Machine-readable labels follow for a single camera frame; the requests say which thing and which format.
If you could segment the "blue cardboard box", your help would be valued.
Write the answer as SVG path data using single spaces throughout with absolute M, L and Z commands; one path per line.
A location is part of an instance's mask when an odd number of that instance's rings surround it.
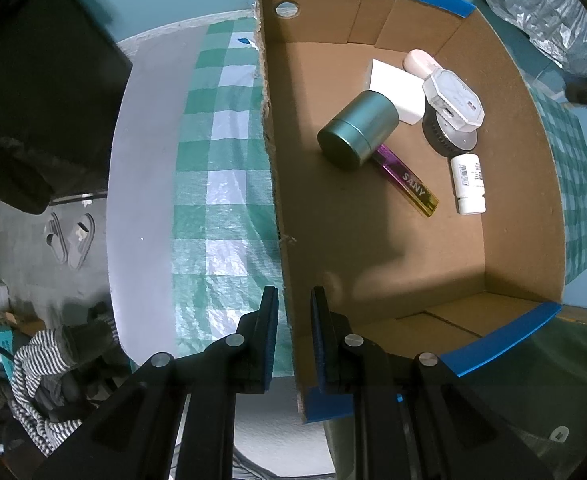
M 348 414 L 318 388 L 310 296 L 399 356 L 430 351 L 459 374 L 528 337 L 559 309 L 565 222 L 555 162 L 517 66 L 465 0 L 258 0 L 264 125 L 275 181 L 299 403 L 307 422 Z M 419 126 L 389 149 L 435 194 L 422 214 L 373 164 L 333 166 L 316 136 L 366 86 L 374 60 L 423 49 L 476 92 L 487 209 L 457 211 L 447 160 Z

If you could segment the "pink yellow lighter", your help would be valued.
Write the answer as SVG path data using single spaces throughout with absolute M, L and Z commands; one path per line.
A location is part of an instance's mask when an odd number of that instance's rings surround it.
M 382 170 L 390 181 L 425 217 L 430 218 L 437 209 L 439 200 L 421 181 L 413 170 L 394 154 L 386 144 L 381 144 L 371 160 Z

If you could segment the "teal metal tin can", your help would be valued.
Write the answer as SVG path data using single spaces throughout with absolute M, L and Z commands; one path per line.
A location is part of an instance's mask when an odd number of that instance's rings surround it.
M 363 166 L 400 122 L 394 104 L 383 94 L 365 90 L 317 133 L 324 156 L 342 170 Z

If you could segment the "white pill bottle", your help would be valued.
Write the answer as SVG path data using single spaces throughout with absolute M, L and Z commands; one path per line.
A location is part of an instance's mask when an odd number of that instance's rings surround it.
M 484 214 L 485 188 L 480 159 L 476 154 L 457 155 L 450 160 L 457 207 L 460 214 Z

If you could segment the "round grey white disc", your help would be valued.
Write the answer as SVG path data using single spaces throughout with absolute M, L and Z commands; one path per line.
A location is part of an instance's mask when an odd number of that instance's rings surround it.
M 431 106 L 427 107 L 423 116 L 423 135 L 431 148 L 448 158 L 472 152 L 478 145 L 476 130 L 471 132 L 455 130 Z

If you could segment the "white square box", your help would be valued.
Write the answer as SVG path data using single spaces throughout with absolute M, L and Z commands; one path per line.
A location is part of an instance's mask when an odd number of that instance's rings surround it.
M 382 94 L 394 105 L 400 122 L 416 125 L 426 113 L 423 80 L 397 66 L 374 58 L 368 75 L 368 89 Z

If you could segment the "white octagonal box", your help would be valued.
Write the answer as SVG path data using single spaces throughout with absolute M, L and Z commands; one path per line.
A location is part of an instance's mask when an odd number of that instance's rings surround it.
M 425 81 L 423 92 L 431 107 L 456 131 L 482 126 L 484 109 L 479 96 L 451 70 L 437 68 Z

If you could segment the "white oval case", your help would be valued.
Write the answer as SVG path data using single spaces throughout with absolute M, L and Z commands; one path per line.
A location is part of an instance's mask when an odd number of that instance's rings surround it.
M 403 68 L 405 72 L 426 80 L 439 70 L 441 65 L 428 52 L 413 49 L 406 54 L 403 60 Z

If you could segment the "teal checkered plastic tablecloth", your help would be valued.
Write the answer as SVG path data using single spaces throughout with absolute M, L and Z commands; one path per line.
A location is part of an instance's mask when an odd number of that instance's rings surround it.
M 179 123 L 172 232 L 176 348 L 191 356 L 282 292 L 255 18 L 205 27 Z

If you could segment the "striped cloth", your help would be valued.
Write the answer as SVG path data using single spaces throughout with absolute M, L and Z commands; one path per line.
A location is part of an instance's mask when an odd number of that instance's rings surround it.
M 118 349 L 114 324 L 40 330 L 13 355 L 13 417 L 44 455 L 51 455 L 97 406 L 95 395 L 115 389 L 116 366 L 106 354 Z

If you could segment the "black hanging garment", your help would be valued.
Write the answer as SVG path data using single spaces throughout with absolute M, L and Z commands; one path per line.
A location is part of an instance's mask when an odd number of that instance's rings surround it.
M 132 64 L 95 0 L 0 0 L 0 200 L 41 214 L 107 188 Z

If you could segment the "silver foil sheet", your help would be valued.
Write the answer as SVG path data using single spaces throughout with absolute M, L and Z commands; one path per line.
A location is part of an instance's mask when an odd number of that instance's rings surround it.
M 565 96 L 587 106 L 587 6 L 581 0 L 484 0 L 566 74 Z

